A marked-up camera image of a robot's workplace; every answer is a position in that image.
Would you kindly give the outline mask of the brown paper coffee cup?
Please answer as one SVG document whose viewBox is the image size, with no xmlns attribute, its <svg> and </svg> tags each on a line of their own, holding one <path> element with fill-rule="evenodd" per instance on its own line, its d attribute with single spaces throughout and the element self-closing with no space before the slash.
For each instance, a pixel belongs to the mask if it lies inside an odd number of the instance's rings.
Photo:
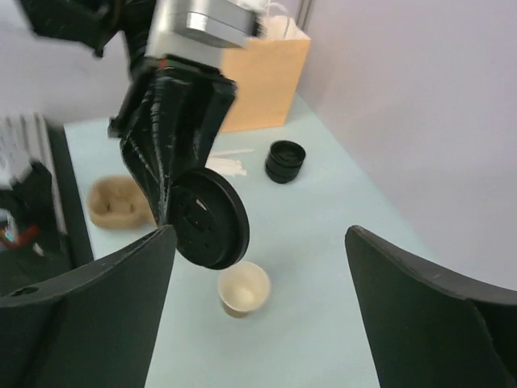
<svg viewBox="0 0 517 388">
<path fill-rule="evenodd" d="M 257 264 L 241 261 L 219 275 L 217 290 L 223 311 L 231 317 L 244 318 L 267 302 L 271 280 Z"/>
</svg>

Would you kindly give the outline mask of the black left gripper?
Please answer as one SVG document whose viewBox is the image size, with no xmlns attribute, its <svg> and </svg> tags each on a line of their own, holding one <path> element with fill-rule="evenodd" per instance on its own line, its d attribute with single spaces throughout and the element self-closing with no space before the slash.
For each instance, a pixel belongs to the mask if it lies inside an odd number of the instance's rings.
<svg viewBox="0 0 517 388">
<path fill-rule="evenodd" d="M 235 82 L 218 69 L 175 57 L 145 59 L 132 72 L 107 132 L 120 138 L 124 164 L 157 226 L 173 223 L 173 182 L 205 165 L 236 93 Z"/>
</svg>

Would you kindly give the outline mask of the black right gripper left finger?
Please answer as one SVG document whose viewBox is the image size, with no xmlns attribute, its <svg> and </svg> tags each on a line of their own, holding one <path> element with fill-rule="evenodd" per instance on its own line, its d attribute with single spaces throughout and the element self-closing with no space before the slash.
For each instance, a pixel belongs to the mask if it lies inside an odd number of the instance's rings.
<svg viewBox="0 0 517 388">
<path fill-rule="evenodd" d="M 3 387 L 145 385 L 174 263 L 163 226 L 1 298 Z"/>
</svg>

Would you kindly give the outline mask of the black plastic cup lid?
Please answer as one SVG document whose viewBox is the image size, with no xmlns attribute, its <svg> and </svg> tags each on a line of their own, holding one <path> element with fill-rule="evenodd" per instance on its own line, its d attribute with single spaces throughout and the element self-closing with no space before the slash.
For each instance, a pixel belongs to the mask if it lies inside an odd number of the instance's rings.
<svg viewBox="0 0 517 388">
<path fill-rule="evenodd" d="M 200 267 L 229 268 L 249 246 L 250 224 L 240 196 L 207 167 L 187 171 L 174 182 L 170 223 L 178 252 Z"/>
</svg>

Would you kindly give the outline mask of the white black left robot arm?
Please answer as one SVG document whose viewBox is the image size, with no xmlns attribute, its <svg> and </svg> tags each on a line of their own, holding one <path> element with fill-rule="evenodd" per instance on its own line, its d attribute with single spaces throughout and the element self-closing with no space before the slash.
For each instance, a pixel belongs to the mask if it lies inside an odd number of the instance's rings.
<svg viewBox="0 0 517 388">
<path fill-rule="evenodd" d="M 237 87 L 221 52 L 242 44 L 256 15 L 229 1 L 22 1 L 37 36 L 83 44 L 101 57 L 122 32 L 131 84 L 108 134 L 158 226 L 234 223 L 235 196 L 206 162 Z"/>
</svg>

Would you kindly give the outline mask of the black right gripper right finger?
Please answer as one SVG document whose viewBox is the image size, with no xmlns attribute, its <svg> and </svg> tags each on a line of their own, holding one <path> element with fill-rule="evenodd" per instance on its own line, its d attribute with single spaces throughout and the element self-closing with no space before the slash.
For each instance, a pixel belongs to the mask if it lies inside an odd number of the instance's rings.
<svg viewBox="0 0 517 388">
<path fill-rule="evenodd" d="M 361 226 L 345 248 L 382 387 L 516 385 L 516 292 L 414 255 Z"/>
</svg>

